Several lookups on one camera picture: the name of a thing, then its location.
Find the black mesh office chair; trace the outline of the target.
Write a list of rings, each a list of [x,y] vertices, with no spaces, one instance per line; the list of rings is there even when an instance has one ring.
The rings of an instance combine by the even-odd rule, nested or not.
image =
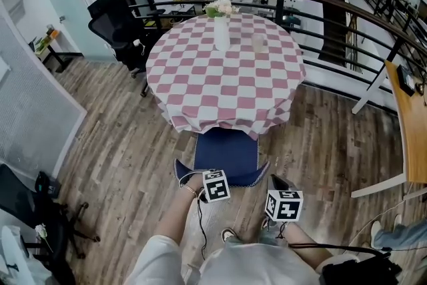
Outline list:
[[[161,37],[155,29],[146,29],[126,0],[96,0],[88,7],[91,32],[109,44],[116,60],[131,72],[133,78],[147,73],[146,63],[153,46]]]

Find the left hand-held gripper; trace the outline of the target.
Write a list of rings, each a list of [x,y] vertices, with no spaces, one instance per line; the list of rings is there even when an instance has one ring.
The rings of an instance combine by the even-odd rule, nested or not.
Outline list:
[[[206,170],[203,172],[204,202],[212,203],[230,198],[228,181],[223,170]]]

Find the white flower bouquet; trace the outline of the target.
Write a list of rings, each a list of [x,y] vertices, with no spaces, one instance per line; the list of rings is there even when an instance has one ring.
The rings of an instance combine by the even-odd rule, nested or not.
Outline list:
[[[216,18],[236,14],[240,8],[232,5],[230,0],[215,0],[208,3],[203,10],[209,18]]]

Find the blue upholstered chair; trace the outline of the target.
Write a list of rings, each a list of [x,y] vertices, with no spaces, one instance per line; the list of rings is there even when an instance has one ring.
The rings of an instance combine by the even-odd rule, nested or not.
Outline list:
[[[260,165],[259,141],[243,131],[220,127],[197,135],[192,168],[177,159],[173,163],[178,180],[198,170],[222,170],[228,184],[234,188],[255,186],[269,166],[269,162]]]

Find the person's white shirt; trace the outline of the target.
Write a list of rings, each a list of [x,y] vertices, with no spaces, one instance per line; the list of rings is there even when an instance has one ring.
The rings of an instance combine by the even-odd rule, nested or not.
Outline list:
[[[289,248],[240,244],[215,251],[184,280],[179,246],[156,235],[148,240],[124,285],[320,285],[323,267],[356,260],[348,254],[333,256],[313,269]]]

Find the black office chair with headrest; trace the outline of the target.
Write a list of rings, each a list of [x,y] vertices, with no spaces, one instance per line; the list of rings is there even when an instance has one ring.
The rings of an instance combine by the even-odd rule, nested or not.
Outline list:
[[[47,237],[38,242],[22,240],[24,250],[40,250],[35,259],[40,261],[60,285],[76,285],[75,276],[66,261],[67,246],[71,244],[79,259],[85,253],[77,247],[75,237],[99,242],[99,236],[87,236],[75,228],[84,211],[89,207],[87,202],[80,205],[74,215],[69,215],[66,204],[54,202],[44,187],[41,190],[30,190],[5,164],[0,164],[0,209],[11,214],[30,228],[46,228]]]

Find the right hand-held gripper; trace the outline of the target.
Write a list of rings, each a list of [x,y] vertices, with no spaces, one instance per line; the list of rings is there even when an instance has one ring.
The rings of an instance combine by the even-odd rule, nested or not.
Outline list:
[[[303,207],[303,192],[293,191],[294,184],[273,174],[268,178],[266,215],[273,221],[298,221]]]

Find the black shoulder bag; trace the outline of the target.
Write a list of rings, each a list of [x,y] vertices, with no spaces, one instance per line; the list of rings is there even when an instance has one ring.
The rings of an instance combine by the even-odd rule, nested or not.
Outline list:
[[[361,262],[350,260],[324,266],[320,285],[398,285],[402,269],[389,256],[381,254]]]

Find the black box device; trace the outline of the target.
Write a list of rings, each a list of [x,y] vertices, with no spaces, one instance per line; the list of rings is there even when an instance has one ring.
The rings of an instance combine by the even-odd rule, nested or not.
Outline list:
[[[412,97],[415,93],[415,81],[409,69],[403,65],[399,65],[396,69],[400,89],[408,96]]]

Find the clear drinking glass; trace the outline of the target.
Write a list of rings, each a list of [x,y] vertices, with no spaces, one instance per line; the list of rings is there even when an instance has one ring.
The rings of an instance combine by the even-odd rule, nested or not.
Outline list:
[[[254,33],[252,35],[252,48],[254,53],[262,53],[266,48],[266,37],[261,33]]]

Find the person's left forearm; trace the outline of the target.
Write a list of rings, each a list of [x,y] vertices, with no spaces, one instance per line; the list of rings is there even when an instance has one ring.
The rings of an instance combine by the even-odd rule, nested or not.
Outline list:
[[[159,221],[154,236],[166,236],[180,245],[189,209],[197,195],[187,188],[181,187],[175,193],[171,206]]]

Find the small side table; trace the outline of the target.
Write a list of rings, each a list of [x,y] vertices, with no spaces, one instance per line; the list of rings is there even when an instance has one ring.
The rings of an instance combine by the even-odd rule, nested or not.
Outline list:
[[[28,46],[31,48],[40,62],[42,62],[42,64],[48,69],[48,71],[52,72],[52,69],[49,68],[48,64],[51,59],[54,59],[58,63],[55,73],[63,73],[75,58],[83,57],[83,54],[74,51],[58,52],[54,50],[52,43],[57,41],[61,35],[61,31],[59,30],[60,34],[56,37],[56,39],[52,39],[49,35],[53,30],[55,30],[55,28],[52,25],[48,25],[46,34],[40,38],[35,37],[28,43]]]

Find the black floor box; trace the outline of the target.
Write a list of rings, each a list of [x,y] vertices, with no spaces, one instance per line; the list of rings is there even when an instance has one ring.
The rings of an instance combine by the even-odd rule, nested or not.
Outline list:
[[[49,177],[45,172],[40,171],[35,180],[35,191],[39,194],[49,196],[52,199],[59,197],[61,184],[55,178]]]

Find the white cloth covered table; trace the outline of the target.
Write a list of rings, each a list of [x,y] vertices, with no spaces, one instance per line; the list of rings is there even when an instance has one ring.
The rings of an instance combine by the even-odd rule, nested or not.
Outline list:
[[[1,245],[6,268],[16,285],[46,285],[52,273],[27,251],[21,239],[20,227],[3,226]]]

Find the person's left hand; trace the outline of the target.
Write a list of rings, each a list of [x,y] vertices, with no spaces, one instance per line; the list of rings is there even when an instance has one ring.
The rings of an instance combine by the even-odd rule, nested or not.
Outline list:
[[[203,188],[203,174],[194,173],[189,176],[189,179],[181,187],[187,188],[190,192],[199,194]]]

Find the single white artificial flower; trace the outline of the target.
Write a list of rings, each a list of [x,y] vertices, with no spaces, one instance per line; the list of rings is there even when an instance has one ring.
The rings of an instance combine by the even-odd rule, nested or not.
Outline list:
[[[46,243],[49,251],[52,252],[53,250],[51,249],[51,246],[49,245],[49,242],[47,241],[47,230],[46,230],[45,224],[37,225],[35,227],[35,231],[36,231],[38,237]]]

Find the wooden desk with white legs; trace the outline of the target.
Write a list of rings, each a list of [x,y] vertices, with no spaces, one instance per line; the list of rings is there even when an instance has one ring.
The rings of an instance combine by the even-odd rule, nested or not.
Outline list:
[[[352,198],[375,194],[406,182],[427,184],[427,100],[415,93],[409,96],[400,88],[398,66],[384,62],[384,69],[365,95],[353,107],[356,114],[367,103],[371,93],[386,79],[389,79],[400,125],[403,164],[402,173],[386,181],[362,188],[351,193]]]

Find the person's right forearm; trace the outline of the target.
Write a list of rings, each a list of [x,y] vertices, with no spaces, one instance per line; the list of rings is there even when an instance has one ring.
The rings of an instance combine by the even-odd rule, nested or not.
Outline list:
[[[317,243],[295,222],[287,224],[283,235],[289,245],[297,246],[294,252],[313,269],[316,269],[322,262],[332,257],[332,254],[325,248],[302,248],[302,245],[314,246]]]

